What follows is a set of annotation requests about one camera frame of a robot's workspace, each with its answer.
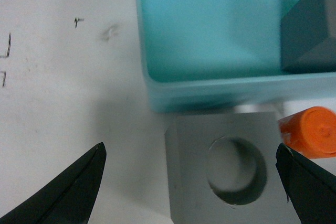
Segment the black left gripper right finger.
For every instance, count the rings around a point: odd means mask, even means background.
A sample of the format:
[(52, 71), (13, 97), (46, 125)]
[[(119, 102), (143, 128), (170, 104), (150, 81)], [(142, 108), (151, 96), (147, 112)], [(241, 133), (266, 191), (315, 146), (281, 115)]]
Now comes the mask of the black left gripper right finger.
[(301, 223), (335, 223), (335, 175), (281, 143), (276, 168)]

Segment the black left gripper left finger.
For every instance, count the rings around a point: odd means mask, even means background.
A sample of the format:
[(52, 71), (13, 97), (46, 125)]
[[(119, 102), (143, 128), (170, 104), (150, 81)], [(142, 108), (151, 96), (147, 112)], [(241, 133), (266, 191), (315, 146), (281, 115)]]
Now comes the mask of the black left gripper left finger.
[(47, 185), (1, 217), (1, 223), (88, 223), (107, 151), (98, 143)]

